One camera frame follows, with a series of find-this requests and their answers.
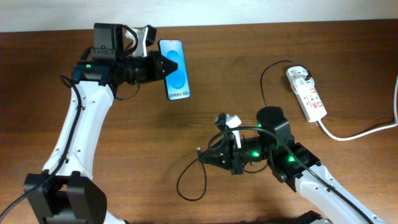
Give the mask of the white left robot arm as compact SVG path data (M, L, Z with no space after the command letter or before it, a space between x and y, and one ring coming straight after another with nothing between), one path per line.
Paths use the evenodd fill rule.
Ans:
M178 65L147 51L156 29L96 23L94 43L67 78L71 100L55 148L41 173L28 174L24 192L39 223L120 223L105 193L93 182L101 128L119 85L163 80Z

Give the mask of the blue Samsung Galaxy smartphone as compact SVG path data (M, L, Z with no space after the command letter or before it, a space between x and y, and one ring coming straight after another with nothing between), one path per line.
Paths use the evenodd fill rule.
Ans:
M161 39L158 42L158 46L163 56L177 64L177 69L165 78L167 99L176 101L190 98L190 84L183 42L178 39Z

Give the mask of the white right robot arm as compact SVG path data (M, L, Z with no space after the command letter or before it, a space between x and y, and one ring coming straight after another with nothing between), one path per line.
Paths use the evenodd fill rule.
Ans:
M279 182L312 202L332 223L384 223L340 185L317 156L295 142L282 108L266 106L256 120L256 126L241 126L237 116L221 113L215 121L220 132L205 152L198 151L199 161L233 175L243 174L247 164L266 161Z

